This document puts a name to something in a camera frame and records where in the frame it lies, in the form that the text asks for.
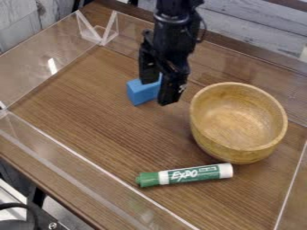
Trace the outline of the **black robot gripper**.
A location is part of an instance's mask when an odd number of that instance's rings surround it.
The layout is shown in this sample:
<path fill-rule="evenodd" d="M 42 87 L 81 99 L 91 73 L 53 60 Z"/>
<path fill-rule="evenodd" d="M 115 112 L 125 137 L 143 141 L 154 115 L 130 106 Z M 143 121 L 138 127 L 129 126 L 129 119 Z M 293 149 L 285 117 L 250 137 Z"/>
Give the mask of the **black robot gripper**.
<path fill-rule="evenodd" d="M 154 13 L 154 29 L 143 30 L 143 42 L 139 50 L 139 78 L 142 84 L 162 83 L 158 102 L 162 106 L 181 100 L 192 73 L 189 56 L 196 51 L 196 44 L 204 21 L 198 12 L 170 16 Z"/>

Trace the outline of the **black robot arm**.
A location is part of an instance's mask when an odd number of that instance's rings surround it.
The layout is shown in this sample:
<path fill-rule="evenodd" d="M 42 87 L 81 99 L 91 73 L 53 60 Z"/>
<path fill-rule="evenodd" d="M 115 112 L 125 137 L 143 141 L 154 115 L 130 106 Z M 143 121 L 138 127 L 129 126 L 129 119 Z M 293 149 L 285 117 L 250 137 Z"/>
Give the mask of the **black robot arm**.
<path fill-rule="evenodd" d="M 192 74 L 189 56 L 206 37 L 198 37 L 206 23 L 197 11 L 205 0 L 158 0 L 154 29 L 143 30 L 139 48 L 139 78 L 153 84 L 162 78 L 158 102 L 162 106 L 181 100 Z"/>

